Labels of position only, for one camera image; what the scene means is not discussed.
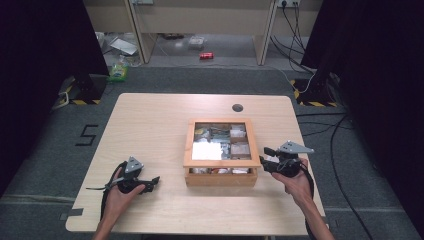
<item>hazard tape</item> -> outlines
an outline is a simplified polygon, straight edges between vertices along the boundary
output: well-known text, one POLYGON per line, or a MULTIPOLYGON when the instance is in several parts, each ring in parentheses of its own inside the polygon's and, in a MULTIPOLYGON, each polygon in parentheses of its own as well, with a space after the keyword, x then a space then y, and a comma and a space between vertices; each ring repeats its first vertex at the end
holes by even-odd
MULTIPOLYGON (((68 95, 70 95, 69 93, 71 92, 71 90, 73 89, 75 84, 75 79, 72 80, 72 82, 69 84, 68 88, 66 88, 65 92, 68 93, 68 95)), ((69 99, 69 103, 71 104, 75 104, 75 105, 92 105, 92 104, 100 104, 100 99, 69 99)))
POLYGON ((300 93, 295 87, 294 84, 296 83, 296 80, 291 80, 290 83, 293 86, 294 91, 294 97, 296 99, 297 104, 302 106, 313 106, 313 107, 337 107, 337 103, 335 103, 331 96, 327 95, 326 99, 310 99, 310 96, 308 94, 302 94, 300 93))

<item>yellow black tape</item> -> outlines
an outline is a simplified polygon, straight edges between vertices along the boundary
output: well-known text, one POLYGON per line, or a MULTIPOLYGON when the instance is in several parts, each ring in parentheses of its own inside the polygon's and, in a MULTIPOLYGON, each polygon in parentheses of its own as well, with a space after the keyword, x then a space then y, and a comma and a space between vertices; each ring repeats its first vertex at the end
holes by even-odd
POLYGON ((334 102, 331 93, 326 94, 310 94, 310 93, 300 93, 295 86, 296 80, 291 80, 290 83, 294 89, 294 97, 297 104, 303 106, 313 106, 313 107, 337 107, 337 103, 334 102))
MULTIPOLYGON (((75 79, 69 84, 69 86, 66 88, 65 92, 68 93, 68 95, 70 96, 70 92, 71 91, 79 91, 79 89, 74 88, 74 84, 75 84, 75 79)), ((65 102, 64 99, 62 99, 60 101, 61 104, 63 104, 65 102)), ((76 98, 74 99, 69 99, 69 103, 71 104, 76 104, 76 105, 91 105, 91 104, 100 104, 100 99, 78 99, 78 95, 76 98)))

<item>red object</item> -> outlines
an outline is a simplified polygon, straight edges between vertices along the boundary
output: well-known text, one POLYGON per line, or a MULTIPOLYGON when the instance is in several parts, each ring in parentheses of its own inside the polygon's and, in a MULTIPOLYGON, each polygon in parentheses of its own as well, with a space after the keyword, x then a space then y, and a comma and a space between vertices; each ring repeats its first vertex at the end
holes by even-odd
POLYGON ((201 53, 200 60, 203 59, 213 59, 213 52, 201 53))

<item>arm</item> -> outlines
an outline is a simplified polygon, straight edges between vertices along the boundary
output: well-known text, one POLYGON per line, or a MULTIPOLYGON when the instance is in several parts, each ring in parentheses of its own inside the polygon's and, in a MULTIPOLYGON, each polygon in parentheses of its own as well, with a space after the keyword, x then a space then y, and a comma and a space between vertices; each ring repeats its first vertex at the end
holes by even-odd
MULTIPOLYGON (((307 167, 308 160, 301 159, 302 163, 307 167)), ((294 202, 299 206, 305 215, 306 221, 311 228, 312 233, 317 239, 334 239, 333 234, 327 228, 322 220, 321 214, 318 211, 315 202, 312 199, 312 194, 309 187, 308 179, 303 171, 293 178, 288 178, 280 173, 272 173, 272 176, 284 183, 286 193, 293 196, 294 202)))
MULTIPOLYGON (((118 178, 120 172, 121 169, 116 171, 114 179, 118 178)), ((127 210, 135 196, 143 191, 144 188, 144 185, 139 185, 127 194, 119 191, 118 186, 116 185, 111 188, 106 200, 103 218, 97 225, 97 230, 93 236, 93 240, 108 239, 113 226, 116 221, 118 221, 118 218, 127 210)))

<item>wrist strap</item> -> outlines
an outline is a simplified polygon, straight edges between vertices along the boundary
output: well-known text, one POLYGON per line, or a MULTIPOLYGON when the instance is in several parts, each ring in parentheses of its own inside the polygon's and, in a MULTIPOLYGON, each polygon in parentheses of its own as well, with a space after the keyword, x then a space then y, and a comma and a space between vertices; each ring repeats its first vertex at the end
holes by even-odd
POLYGON ((103 191, 103 197, 102 197, 102 204, 101 204, 101 207, 100 207, 100 220, 102 220, 102 218, 103 218, 103 213, 104 213, 105 207, 106 207, 107 196, 109 195, 109 191, 111 189, 113 177, 115 176, 116 172, 118 171, 118 169, 120 167, 122 167, 122 169, 125 169, 126 166, 127 166, 127 161, 124 161, 123 163, 119 164, 119 166, 115 169, 115 171, 113 171, 112 177, 110 177, 109 182, 103 188, 104 191, 103 191))
MULTIPOLYGON (((311 197, 312 199, 314 198, 314 180, 312 179, 311 174, 309 173, 308 169, 306 168, 305 165, 302 164, 302 166, 300 166, 300 169, 302 169, 302 171, 305 173, 306 178, 308 179, 309 182, 309 188, 311 190, 311 197)), ((309 227, 308 221, 306 221, 305 219, 305 226, 306 226, 306 231, 308 232, 309 238, 311 240, 316 240, 317 238, 314 236, 314 234, 312 233, 311 228, 309 227)))

